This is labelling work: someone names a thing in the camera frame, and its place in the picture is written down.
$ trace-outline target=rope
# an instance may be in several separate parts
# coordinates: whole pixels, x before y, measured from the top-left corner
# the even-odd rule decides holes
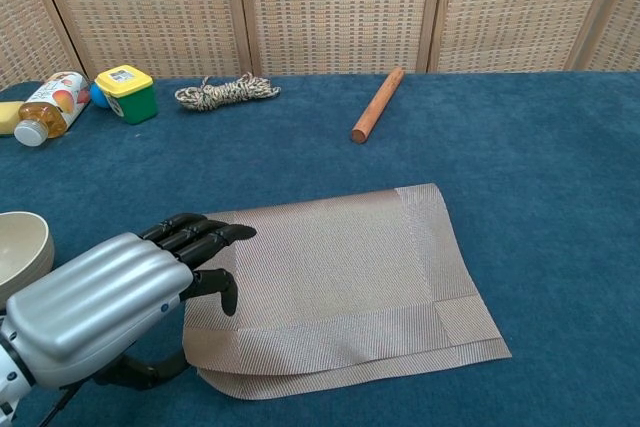
[[[205,77],[200,87],[177,90],[176,100],[185,109],[205,112],[221,105],[275,97],[280,93],[280,87],[271,87],[270,81],[254,77],[251,73],[223,85],[207,85],[208,80],[209,77]]]

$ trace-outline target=plastic bottle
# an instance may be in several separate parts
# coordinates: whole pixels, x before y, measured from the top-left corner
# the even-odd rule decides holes
[[[89,83],[77,72],[52,75],[20,107],[20,122],[13,135],[36,147],[63,135],[89,102]]]

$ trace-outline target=green container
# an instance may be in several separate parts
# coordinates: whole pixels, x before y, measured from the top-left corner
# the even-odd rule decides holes
[[[158,113],[153,79],[130,65],[102,72],[96,84],[111,109],[129,124],[139,124]]]

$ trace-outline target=beige placemat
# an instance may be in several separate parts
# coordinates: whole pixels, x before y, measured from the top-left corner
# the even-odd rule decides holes
[[[234,274],[236,315],[217,295],[187,303],[187,359],[222,392],[266,399],[510,356],[434,184],[210,217],[258,232],[202,267]]]

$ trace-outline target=white bottle cap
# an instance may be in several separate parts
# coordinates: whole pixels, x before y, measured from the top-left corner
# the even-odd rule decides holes
[[[29,147],[37,147],[47,140],[49,129],[46,124],[37,120],[21,120],[16,125],[13,135],[18,139],[18,142]]]

